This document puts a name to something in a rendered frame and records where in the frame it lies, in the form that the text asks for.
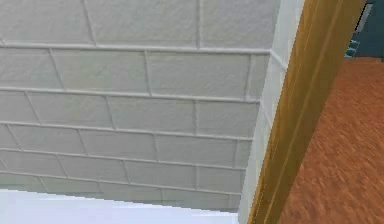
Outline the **yellow wooden door frame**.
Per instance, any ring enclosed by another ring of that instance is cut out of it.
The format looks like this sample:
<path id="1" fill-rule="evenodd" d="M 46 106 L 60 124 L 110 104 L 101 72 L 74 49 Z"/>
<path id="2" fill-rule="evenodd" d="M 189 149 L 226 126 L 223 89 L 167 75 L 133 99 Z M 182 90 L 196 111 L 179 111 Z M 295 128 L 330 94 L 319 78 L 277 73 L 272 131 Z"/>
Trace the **yellow wooden door frame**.
<path id="1" fill-rule="evenodd" d="M 305 0 L 247 224 L 277 224 L 366 0 Z"/>

